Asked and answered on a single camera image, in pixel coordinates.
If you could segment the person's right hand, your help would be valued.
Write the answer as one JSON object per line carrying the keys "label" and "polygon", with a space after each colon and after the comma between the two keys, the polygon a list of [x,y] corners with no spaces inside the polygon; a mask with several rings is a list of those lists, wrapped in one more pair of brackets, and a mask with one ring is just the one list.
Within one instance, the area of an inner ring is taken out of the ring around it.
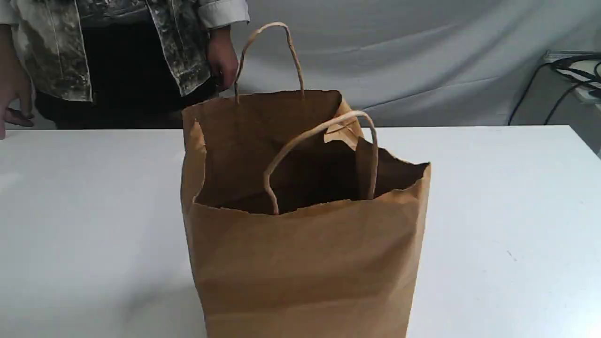
{"label": "person's right hand", "polygon": [[31,79],[21,64],[10,25],[0,25],[0,139],[6,124],[34,126]]}

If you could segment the person's left hand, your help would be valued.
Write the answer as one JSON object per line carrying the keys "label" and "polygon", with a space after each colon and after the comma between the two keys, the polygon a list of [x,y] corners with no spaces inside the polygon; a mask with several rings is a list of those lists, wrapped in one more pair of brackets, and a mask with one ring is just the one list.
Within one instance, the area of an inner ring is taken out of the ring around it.
{"label": "person's left hand", "polygon": [[234,84],[238,74],[238,56],[231,40],[231,26],[212,29],[208,39],[208,62],[212,77],[216,79],[218,92]]}

